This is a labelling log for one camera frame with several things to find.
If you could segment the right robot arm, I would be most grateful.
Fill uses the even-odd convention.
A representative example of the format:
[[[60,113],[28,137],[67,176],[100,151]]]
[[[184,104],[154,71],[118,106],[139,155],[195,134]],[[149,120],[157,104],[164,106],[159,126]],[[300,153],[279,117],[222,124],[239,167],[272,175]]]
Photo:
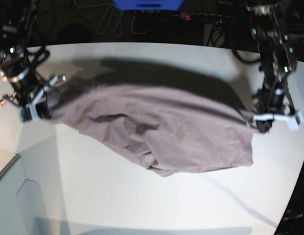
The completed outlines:
[[[0,76],[13,89],[12,94],[1,97],[0,107],[13,105],[22,123],[49,119],[48,94],[66,81],[63,74],[52,74],[45,79],[37,71],[50,57],[46,43],[33,52],[27,48],[39,3],[38,0],[0,0]]]

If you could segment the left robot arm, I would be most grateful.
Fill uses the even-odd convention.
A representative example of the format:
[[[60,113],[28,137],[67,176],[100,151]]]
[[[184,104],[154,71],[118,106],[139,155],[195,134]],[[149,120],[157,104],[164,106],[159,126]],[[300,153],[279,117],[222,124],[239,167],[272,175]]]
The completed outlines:
[[[254,95],[253,121],[260,133],[267,133],[274,121],[285,121],[290,129],[303,122],[292,100],[288,77],[297,69],[297,58],[286,29],[286,5],[282,0],[248,0],[251,32],[264,73],[261,89]]]

